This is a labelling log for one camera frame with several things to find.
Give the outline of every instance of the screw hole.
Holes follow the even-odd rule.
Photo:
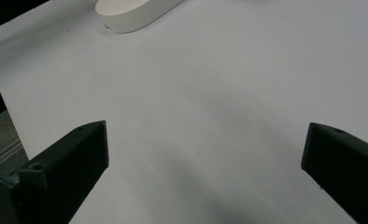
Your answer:
[[[33,170],[42,170],[42,168],[43,168],[43,165],[39,162],[30,165],[30,169],[33,169]]]
[[[339,130],[339,129],[335,129],[335,132],[336,132],[336,133],[345,133],[344,131]]]

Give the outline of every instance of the white oval object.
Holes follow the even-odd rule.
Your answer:
[[[156,21],[184,0],[99,0],[96,12],[114,33],[129,33]]]

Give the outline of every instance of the white table surface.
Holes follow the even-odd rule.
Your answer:
[[[95,3],[0,27],[30,158],[106,120],[110,167],[71,223],[355,223],[300,163],[311,121],[368,142],[368,0],[186,0],[126,35]]]

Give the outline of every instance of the gray floor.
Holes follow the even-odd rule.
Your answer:
[[[7,111],[0,114],[0,177],[12,174],[28,161]]]

